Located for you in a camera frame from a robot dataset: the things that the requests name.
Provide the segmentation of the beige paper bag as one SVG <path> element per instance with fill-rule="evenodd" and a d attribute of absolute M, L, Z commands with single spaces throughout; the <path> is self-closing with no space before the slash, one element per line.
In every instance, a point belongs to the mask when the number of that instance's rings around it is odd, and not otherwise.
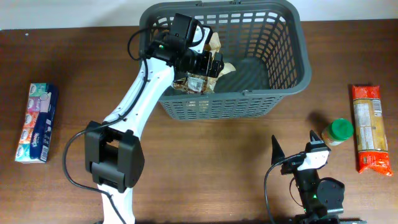
<path fill-rule="evenodd" d="M 214 54 L 219 53 L 221 50 L 221 42 L 217 32 L 213 33 L 210 42 L 205 45 L 205 49 L 209 50 L 213 55 L 212 59 L 215 59 Z M 215 87 L 218 80 L 231 72 L 235 72 L 236 68 L 232 63 L 225 62 L 223 68 L 221 69 L 219 75 L 216 78 L 208 77 L 208 84 L 204 93 L 201 94 L 211 94 L 215 92 Z"/>

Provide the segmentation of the green lid jar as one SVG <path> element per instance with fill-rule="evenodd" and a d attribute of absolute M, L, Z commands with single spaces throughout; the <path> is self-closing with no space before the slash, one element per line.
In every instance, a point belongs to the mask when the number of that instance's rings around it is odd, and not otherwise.
<path fill-rule="evenodd" d="M 322 139 L 328 146 L 337 146 L 351 138 L 354 134 L 354 127 L 347 119 L 336 119 L 331 122 L 323 131 Z"/>

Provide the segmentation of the brown mushroom snack bag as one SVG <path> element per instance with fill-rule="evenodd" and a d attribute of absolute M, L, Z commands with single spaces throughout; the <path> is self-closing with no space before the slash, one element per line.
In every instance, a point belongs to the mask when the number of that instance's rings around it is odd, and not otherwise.
<path fill-rule="evenodd" d="M 187 94 L 204 93 L 208 84 L 208 77 L 188 74 L 179 80 L 175 80 L 171 87 Z"/>

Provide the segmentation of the orange spaghetti pasta package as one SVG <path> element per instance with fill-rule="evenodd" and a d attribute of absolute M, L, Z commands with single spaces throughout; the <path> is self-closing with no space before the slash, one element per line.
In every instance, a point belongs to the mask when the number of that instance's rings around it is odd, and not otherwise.
<path fill-rule="evenodd" d="M 380 86 L 351 87 L 359 172 L 393 176 L 382 116 Z"/>

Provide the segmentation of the Kleenex tissue multipack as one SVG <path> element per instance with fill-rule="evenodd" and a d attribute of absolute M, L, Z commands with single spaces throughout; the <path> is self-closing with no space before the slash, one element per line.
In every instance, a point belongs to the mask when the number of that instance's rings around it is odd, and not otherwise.
<path fill-rule="evenodd" d="M 51 83 L 31 83 L 24 125 L 15 161 L 32 164 L 47 162 L 58 101 L 58 88 Z"/>

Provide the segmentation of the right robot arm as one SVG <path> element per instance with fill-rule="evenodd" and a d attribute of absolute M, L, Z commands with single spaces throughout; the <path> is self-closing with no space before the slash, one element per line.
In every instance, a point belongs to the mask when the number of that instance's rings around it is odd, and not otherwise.
<path fill-rule="evenodd" d="M 318 170 L 327 164 L 331 149 L 314 131 L 305 150 L 286 157 L 275 136 L 271 137 L 271 166 L 281 166 L 282 175 L 293 175 L 304 213 L 292 223 L 339 223 L 343 213 L 345 185 L 331 177 L 320 178 Z"/>

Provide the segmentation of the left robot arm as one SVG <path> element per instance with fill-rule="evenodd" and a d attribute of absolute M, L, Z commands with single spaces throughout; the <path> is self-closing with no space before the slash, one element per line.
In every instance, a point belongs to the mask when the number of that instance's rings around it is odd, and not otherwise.
<path fill-rule="evenodd" d="M 133 187 L 144 168 L 141 136 L 164 91 L 187 73 L 217 77 L 223 56 L 206 50 L 212 28 L 193 17 L 174 15 L 139 52 L 139 74 L 118 106 L 102 123 L 90 121 L 85 140 L 85 168 L 102 194 L 103 223 L 134 223 Z"/>

